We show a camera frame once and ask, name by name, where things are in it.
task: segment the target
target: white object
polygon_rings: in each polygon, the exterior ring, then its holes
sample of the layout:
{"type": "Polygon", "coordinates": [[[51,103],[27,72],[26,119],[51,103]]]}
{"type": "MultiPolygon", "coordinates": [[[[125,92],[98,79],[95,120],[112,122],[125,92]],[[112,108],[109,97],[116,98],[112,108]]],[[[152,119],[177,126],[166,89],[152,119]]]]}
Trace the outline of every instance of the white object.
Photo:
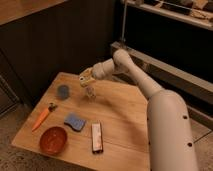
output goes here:
{"type": "Polygon", "coordinates": [[[128,52],[95,64],[92,75],[104,79],[114,73],[130,76],[148,100],[147,120],[152,171],[198,171],[188,111],[177,93],[165,90],[134,64],[128,52]]]}

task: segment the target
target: dark wall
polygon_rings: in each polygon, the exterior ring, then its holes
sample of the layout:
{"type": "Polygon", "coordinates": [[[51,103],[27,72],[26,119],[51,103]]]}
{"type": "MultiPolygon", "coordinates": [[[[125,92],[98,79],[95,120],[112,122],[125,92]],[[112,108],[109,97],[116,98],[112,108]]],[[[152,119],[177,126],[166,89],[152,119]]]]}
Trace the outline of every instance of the dark wall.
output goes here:
{"type": "Polygon", "coordinates": [[[1,58],[16,79],[0,72],[34,105],[58,72],[78,74],[109,55],[115,2],[72,0],[0,26],[1,58]]]}
{"type": "Polygon", "coordinates": [[[131,48],[213,82],[212,31],[128,7],[125,38],[131,48]]]}

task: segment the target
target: speckled floor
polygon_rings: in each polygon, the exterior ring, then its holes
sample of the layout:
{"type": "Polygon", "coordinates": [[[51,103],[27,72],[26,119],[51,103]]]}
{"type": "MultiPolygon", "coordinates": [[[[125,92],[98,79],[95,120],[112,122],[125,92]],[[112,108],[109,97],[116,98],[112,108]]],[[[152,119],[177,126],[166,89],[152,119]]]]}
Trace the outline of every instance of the speckled floor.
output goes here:
{"type": "MultiPolygon", "coordinates": [[[[10,145],[16,132],[26,120],[30,109],[24,105],[0,118],[0,171],[89,171],[77,165],[41,156],[10,145]]],[[[191,120],[195,148],[201,171],[213,170],[213,132],[191,120]]]]}

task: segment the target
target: wall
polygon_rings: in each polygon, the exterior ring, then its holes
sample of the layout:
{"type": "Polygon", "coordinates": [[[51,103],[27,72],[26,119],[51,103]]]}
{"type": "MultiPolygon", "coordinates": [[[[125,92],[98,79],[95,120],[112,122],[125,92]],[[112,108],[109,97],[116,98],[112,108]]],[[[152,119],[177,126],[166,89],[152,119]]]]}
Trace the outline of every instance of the wall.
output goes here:
{"type": "Polygon", "coordinates": [[[2,58],[10,67],[0,72],[19,87],[18,96],[35,105],[59,71],[78,74],[109,56],[115,2],[72,0],[0,26],[2,58]]]}

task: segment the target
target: wooden table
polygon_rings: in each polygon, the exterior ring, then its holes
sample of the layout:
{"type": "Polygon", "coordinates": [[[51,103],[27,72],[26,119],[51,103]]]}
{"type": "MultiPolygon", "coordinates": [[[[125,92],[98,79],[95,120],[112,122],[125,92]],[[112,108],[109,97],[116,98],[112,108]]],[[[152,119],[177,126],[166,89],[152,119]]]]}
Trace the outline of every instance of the wooden table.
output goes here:
{"type": "Polygon", "coordinates": [[[12,145],[42,154],[38,145],[41,134],[49,127],[61,126],[68,133],[68,142],[64,151],[51,157],[95,170],[149,170],[145,98],[137,87],[126,84],[97,81],[93,87],[97,93],[95,101],[86,97],[77,75],[59,73],[12,145]],[[56,97],[57,87],[62,84],[71,90],[71,96],[64,101],[56,97]],[[50,102],[58,108],[35,132],[31,132],[37,115],[50,102]],[[63,124],[71,112],[87,121],[80,133],[63,124]],[[103,129],[104,152],[96,155],[91,149],[91,124],[94,122],[101,122],[103,129]]]}

